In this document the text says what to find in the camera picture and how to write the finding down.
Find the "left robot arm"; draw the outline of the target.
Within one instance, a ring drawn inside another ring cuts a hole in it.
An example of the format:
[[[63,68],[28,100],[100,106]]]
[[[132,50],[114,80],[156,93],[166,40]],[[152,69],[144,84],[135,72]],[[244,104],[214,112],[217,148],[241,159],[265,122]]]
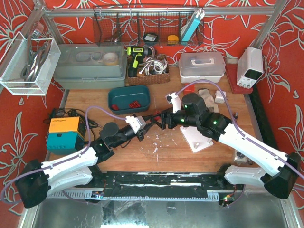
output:
[[[108,160],[114,155],[114,148],[132,138],[142,141],[155,117],[132,115],[126,117],[126,122],[123,128],[107,123],[98,139],[75,153],[49,162],[30,161],[14,181],[23,206],[32,208],[54,192],[88,184],[93,179],[92,167]]]

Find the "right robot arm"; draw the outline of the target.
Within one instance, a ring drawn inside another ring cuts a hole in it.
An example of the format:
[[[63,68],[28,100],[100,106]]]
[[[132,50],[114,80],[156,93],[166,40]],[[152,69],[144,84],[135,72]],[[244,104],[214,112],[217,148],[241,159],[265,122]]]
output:
[[[200,135],[227,145],[240,152],[258,167],[226,165],[222,174],[233,185],[252,185],[265,188],[270,194],[287,199],[300,174],[301,157],[274,149],[245,131],[235,120],[208,110],[203,98],[190,93],[180,98],[177,93],[166,95],[171,111],[162,112],[162,121],[172,129],[177,125],[194,127]]]

